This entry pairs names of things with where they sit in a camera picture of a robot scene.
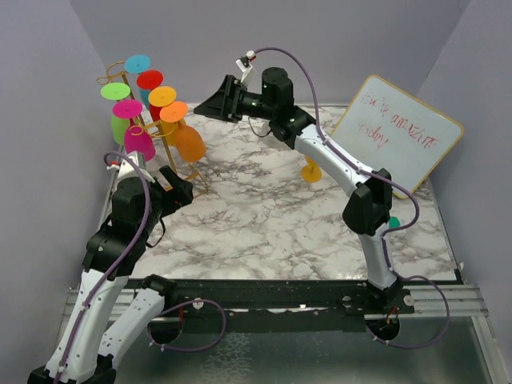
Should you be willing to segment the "orange wine glass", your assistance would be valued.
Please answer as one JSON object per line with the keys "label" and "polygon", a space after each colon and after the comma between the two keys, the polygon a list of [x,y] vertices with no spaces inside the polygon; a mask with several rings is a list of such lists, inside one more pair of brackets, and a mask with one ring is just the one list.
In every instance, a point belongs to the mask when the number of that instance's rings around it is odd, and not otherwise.
{"label": "orange wine glass", "polygon": [[159,117],[167,144],[176,147],[183,161],[193,163],[205,156],[206,144],[199,132],[186,123],[187,112],[187,104],[175,101],[164,106]]}

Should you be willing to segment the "yellow wine glass front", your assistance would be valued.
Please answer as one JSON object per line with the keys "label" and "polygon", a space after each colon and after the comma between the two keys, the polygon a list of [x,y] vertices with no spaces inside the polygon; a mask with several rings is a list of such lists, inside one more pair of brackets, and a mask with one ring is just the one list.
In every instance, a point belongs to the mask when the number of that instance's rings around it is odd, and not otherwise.
{"label": "yellow wine glass front", "polygon": [[316,183],[322,178],[322,170],[315,160],[305,156],[306,164],[301,170],[301,177],[305,182]]}

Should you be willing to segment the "yellow wine glass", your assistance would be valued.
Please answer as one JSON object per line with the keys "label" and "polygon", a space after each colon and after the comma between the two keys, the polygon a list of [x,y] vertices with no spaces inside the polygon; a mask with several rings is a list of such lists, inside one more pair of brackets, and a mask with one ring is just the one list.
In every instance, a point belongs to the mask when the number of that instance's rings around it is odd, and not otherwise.
{"label": "yellow wine glass", "polygon": [[169,146],[175,146],[176,122],[163,122],[160,119],[160,112],[163,107],[170,105],[176,99],[176,91],[170,86],[159,86],[154,88],[148,96],[150,114],[154,122],[160,122],[160,131]]}
{"label": "yellow wine glass", "polygon": [[315,160],[305,156],[306,164],[301,170],[301,177],[305,182],[316,183],[322,178],[322,170]]}

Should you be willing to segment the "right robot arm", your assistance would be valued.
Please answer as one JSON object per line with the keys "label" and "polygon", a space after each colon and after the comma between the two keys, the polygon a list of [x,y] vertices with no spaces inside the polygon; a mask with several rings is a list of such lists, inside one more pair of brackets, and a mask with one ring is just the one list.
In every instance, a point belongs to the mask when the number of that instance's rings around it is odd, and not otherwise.
{"label": "right robot arm", "polygon": [[329,140],[317,126],[317,119],[295,105],[294,84],[283,68],[270,67],[262,72],[260,94],[248,91],[235,76],[226,75],[219,89],[196,106],[194,113],[231,123],[245,116],[266,120],[277,140],[327,172],[349,198],[342,218],[362,244],[369,307],[385,313],[395,305],[402,284],[392,271],[383,237],[392,207],[391,175],[385,169],[373,170]]}

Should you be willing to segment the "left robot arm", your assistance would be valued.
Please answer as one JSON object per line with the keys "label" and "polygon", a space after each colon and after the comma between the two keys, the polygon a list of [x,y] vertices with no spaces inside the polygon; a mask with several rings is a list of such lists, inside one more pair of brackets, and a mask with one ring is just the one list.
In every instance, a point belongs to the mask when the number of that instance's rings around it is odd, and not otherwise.
{"label": "left robot arm", "polygon": [[29,383],[114,382],[122,357],[151,317],[176,308],[172,284],[151,277],[128,310],[109,323],[154,227],[194,199],[191,182],[168,166],[160,173],[169,189],[142,170],[129,167],[120,173],[111,212],[86,244],[78,296],[64,334],[48,363],[30,373]]}

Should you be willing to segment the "pink wine glass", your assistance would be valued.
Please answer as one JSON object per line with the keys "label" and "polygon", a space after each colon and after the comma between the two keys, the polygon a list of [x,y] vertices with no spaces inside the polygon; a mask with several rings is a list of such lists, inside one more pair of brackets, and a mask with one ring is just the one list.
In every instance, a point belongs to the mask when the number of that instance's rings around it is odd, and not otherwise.
{"label": "pink wine glass", "polygon": [[142,109],[142,103],[137,100],[119,101],[112,109],[110,125],[117,144],[124,146],[127,153],[137,151],[143,154],[148,162],[156,155],[156,149],[151,136],[134,120]]}

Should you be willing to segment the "yellow wine glass rear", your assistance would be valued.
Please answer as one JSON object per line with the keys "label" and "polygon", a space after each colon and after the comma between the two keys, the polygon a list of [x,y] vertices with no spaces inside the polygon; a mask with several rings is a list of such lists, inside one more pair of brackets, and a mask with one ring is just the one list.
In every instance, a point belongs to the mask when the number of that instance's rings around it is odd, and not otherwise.
{"label": "yellow wine glass rear", "polygon": [[169,146],[175,146],[176,122],[163,122],[160,119],[160,112],[163,107],[170,105],[176,99],[176,91],[170,86],[159,86],[154,88],[148,96],[150,114],[154,122],[160,122],[160,131]]}

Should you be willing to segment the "red wine glass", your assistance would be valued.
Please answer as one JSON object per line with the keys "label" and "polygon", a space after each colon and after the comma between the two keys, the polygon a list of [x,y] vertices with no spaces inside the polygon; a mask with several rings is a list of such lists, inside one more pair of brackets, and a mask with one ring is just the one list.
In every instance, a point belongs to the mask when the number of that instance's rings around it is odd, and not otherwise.
{"label": "red wine glass", "polygon": [[159,70],[146,70],[138,75],[136,83],[139,89],[139,95],[145,107],[150,112],[150,116],[154,119],[154,112],[149,102],[150,92],[159,87],[164,80],[164,75]]}

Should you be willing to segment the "cyan wine glass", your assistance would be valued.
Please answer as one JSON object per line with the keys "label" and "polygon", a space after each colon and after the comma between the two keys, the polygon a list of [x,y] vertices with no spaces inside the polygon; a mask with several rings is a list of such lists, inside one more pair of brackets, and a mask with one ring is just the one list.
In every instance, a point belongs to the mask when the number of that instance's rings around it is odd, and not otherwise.
{"label": "cyan wine glass", "polygon": [[[129,57],[124,64],[125,72],[129,74],[139,75],[150,68],[150,58],[144,54],[136,54]],[[150,104],[148,100],[149,91],[143,89],[141,86],[138,87],[139,95],[144,106],[149,109]]]}

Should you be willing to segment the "green wine glass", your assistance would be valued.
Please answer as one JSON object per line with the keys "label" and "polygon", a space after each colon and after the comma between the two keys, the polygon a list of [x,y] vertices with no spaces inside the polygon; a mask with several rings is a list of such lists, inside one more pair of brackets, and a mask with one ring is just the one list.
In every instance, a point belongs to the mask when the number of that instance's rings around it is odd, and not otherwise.
{"label": "green wine glass", "polygon": [[[130,95],[130,88],[124,82],[111,82],[102,86],[100,94],[104,99],[119,102]],[[115,114],[111,115],[110,127],[112,135],[114,141],[120,146],[123,146],[124,144],[125,132],[129,126],[129,120],[119,118]]]}

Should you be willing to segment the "clear tape roll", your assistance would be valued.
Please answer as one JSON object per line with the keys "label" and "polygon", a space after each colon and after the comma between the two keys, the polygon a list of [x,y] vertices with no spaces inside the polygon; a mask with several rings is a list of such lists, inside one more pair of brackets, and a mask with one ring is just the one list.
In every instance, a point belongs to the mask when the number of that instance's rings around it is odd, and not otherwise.
{"label": "clear tape roll", "polygon": [[271,134],[271,128],[269,122],[264,122],[261,126],[260,137],[264,138]]}

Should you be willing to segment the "yellow framed whiteboard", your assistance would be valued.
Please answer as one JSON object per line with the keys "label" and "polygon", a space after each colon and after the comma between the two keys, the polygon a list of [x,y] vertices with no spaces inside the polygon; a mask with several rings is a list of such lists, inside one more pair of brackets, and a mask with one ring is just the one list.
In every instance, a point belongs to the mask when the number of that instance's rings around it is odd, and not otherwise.
{"label": "yellow framed whiteboard", "polygon": [[459,122],[371,75],[331,138],[374,170],[386,169],[395,183],[413,193],[463,134]]}

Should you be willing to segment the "green grey eraser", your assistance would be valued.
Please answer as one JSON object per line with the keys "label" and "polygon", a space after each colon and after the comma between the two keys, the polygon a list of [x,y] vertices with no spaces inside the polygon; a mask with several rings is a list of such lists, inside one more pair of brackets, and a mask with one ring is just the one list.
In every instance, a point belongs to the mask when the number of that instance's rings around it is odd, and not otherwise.
{"label": "green grey eraser", "polygon": [[400,226],[401,226],[400,220],[395,216],[391,216],[390,220],[389,220],[389,228],[396,229],[396,228],[399,228]]}

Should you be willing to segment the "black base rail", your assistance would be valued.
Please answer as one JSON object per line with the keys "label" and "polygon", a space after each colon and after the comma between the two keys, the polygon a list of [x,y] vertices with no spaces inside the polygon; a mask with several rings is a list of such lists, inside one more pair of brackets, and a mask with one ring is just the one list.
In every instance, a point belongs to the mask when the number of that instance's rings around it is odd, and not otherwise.
{"label": "black base rail", "polygon": [[[152,321],[159,333],[363,332],[369,319],[414,312],[409,290],[396,286],[380,294],[366,281],[172,281],[152,275],[131,279],[124,289],[133,297],[148,286],[163,291],[167,308],[187,304]],[[189,304],[197,298],[206,302],[201,309]]]}

